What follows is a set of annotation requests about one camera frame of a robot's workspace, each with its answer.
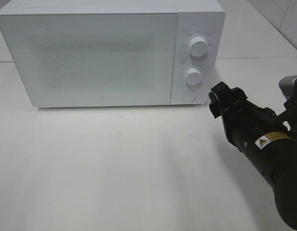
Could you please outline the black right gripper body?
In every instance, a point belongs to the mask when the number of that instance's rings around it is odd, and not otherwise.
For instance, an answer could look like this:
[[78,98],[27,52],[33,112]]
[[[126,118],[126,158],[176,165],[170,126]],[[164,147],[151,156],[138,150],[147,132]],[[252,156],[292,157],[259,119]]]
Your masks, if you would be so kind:
[[226,87],[223,96],[223,125],[228,141],[245,156],[251,151],[263,150],[276,141],[297,143],[297,134],[283,124],[283,116],[293,113],[285,110],[277,115],[271,108],[261,108],[250,102],[240,88]]

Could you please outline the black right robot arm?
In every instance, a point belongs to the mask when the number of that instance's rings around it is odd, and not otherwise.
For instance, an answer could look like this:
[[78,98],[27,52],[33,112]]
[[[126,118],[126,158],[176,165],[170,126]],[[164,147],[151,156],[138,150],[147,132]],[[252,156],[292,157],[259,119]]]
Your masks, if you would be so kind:
[[229,143],[242,152],[274,192],[282,220],[297,231],[297,97],[280,115],[248,101],[240,88],[224,82],[209,93],[210,111],[221,117]]

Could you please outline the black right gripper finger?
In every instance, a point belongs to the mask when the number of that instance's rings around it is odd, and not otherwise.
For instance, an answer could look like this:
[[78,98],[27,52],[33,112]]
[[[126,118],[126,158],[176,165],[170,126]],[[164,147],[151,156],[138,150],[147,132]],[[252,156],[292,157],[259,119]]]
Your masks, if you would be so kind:
[[222,117],[223,119],[230,119],[232,115],[232,92],[230,88],[224,83],[219,82],[215,85],[209,93],[209,109],[214,118]]

